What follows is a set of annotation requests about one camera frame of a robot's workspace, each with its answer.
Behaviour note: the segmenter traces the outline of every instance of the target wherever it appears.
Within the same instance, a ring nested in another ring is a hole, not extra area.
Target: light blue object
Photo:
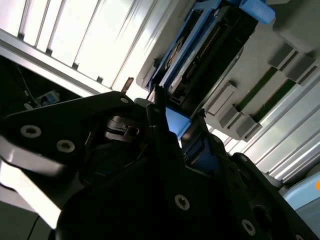
[[[320,191],[316,188],[316,184],[319,180],[320,172],[317,172],[290,188],[283,195],[284,199],[294,210],[297,210],[320,198]]]
[[[191,125],[190,118],[168,107],[165,108],[165,115],[169,125],[169,130],[175,133],[178,139],[180,139]]]
[[[262,0],[242,0],[239,8],[263,24],[271,23],[276,16],[275,11]]]

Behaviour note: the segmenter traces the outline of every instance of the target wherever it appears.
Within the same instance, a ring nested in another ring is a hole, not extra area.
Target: blue plastic part
[[[203,2],[197,2],[193,9],[217,9],[222,0],[208,0]]]
[[[316,188],[316,184],[319,180],[320,172],[317,172],[290,188],[283,195],[284,199],[294,210],[297,210],[320,198],[320,191]]]
[[[177,138],[180,139],[191,125],[190,118],[170,109],[169,107],[165,108],[165,115],[169,125],[169,130],[175,133]]]
[[[275,11],[261,0],[242,0],[239,8],[263,24],[271,23],[276,17]]]

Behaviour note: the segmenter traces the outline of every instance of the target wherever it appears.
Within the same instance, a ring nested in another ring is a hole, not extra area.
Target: black plastic part
[[[1,121],[0,134],[15,146],[38,153],[67,168],[67,166],[83,163],[86,157],[85,143],[88,135],[89,133],[94,135],[98,124],[106,122],[108,118],[119,113],[130,116],[134,106],[134,102],[124,93],[116,91],[79,98],[9,115]],[[39,127],[41,135],[36,138],[24,137],[21,134],[21,128],[25,125]],[[70,153],[58,151],[59,140],[72,141],[75,145],[74,151]],[[13,161],[11,164],[25,169],[26,165],[39,163],[25,160],[19,161],[18,164]]]
[[[205,54],[197,59],[194,58],[181,78],[175,92],[171,93],[169,104],[174,109],[191,116],[201,101],[215,85],[230,62],[247,42],[253,33],[257,21],[251,16],[235,7],[225,7],[227,11],[221,11],[221,20],[212,32],[213,40],[206,48]]]

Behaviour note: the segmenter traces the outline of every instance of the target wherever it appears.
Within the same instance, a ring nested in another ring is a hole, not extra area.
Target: gray panel
[[[236,90],[237,88],[228,82],[208,106],[208,112],[212,115],[216,115],[219,110],[222,111],[223,108],[231,104],[233,100],[232,96]]]
[[[232,140],[225,149],[246,154],[263,172],[288,181],[320,161],[320,72],[305,86],[297,85],[261,121],[249,141]]]
[[[269,64],[279,70],[283,66],[283,64],[285,64],[289,60],[293,52],[294,48],[285,43],[271,58]]]
[[[223,112],[217,116],[220,126],[222,128],[228,127],[231,122],[239,115],[239,112],[232,105],[226,107]]]
[[[293,66],[293,68],[287,73],[287,77],[291,80],[298,82],[298,79],[305,73],[307,70],[310,70],[313,67],[315,59],[312,57],[304,55],[299,61]]]

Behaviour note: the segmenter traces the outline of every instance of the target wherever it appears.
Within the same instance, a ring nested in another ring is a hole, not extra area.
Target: wire
[[[23,74],[22,74],[22,72],[21,72],[21,70],[20,70],[19,65],[16,64],[16,67],[17,67],[17,69],[18,69],[18,71],[19,71],[19,73],[20,73],[20,77],[21,77],[22,80],[23,80],[24,86],[25,86],[28,94],[30,95],[30,97],[32,98],[32,100],[34,101],[34,103],[37,104],[36,99],[34,98],[34,96],[32,96],[32,94],[31,94],[31,92],[30,92],[30,89],[29,89],[29,87],[28,87],[28,85],[27,85],[27,83],[26,83],[26,80],[25,80],[25,78],[24,78],[24,76],[23,76]]]
[[[38,221],[39,218],[40,218],[40,216],[38,215],[38,216],[36,217],[36,219],[34,220],[34,223],[33,223],[33,225],[32,225],[32,228],[31,228],[31,230],[30,230],[30,232],[29,232],[29,236],[27,237],[26,240],[30,240],[31,234],[32,234],[32,232],[34,231],[34,228],[35,228],[36,223],[37,223],[37,221]]]

